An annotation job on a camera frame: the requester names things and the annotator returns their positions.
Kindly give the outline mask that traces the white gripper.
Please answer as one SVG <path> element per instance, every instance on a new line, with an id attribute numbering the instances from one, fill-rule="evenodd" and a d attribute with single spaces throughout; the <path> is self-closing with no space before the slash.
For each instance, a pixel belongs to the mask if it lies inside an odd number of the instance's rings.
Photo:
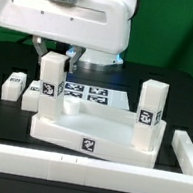
<path id="1" fill-rule="evenodd" d="M 48 53 L 45 39 L 69 43 L 64 68 L 72 73 L 84 48 L 118 54 L 128 46 L 136 0 L 0 0 L 0 26 L 31 35 L 38 62 Z"/>

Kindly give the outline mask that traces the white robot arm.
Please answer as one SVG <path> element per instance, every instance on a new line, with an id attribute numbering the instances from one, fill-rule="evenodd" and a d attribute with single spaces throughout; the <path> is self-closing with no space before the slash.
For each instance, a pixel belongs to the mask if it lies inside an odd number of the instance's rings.
<path id="1" fill-rule="evenodd" d="M 38 55 L 48 40 L 67 44 L 68 71 L 122 66 L 140 0 L 0 0 L 0 26 L 30 34 Z"/>

